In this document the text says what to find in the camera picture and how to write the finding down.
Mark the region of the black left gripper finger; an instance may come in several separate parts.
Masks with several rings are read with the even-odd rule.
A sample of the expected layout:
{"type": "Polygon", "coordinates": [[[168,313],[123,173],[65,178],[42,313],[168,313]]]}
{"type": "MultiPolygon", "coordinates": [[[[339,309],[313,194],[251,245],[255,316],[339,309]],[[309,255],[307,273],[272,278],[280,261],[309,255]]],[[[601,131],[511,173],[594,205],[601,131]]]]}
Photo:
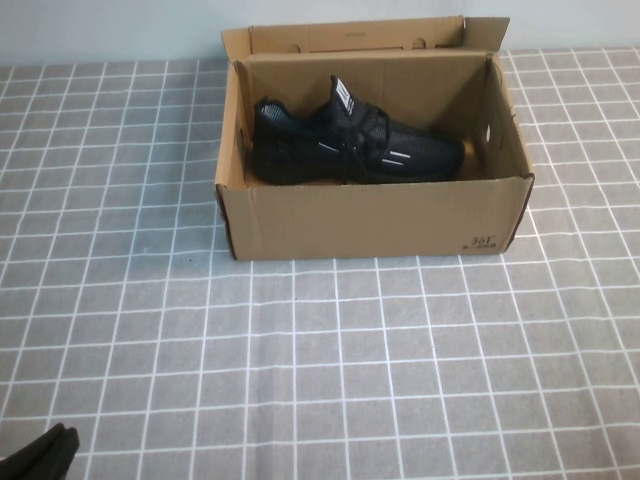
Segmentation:
{"type": "Polygon", "coordinates": [[[37,463],[37,478],[59,479],[67,457],[66,428],[58,423],[47,435],[46,448],[37,463]]]}
{"type": "Polygon", "coordinates": [[[76,428],[68,428],[62,439],[62,480],[65,480],[74,457],[79,449],[80,440],[76,428]]]}

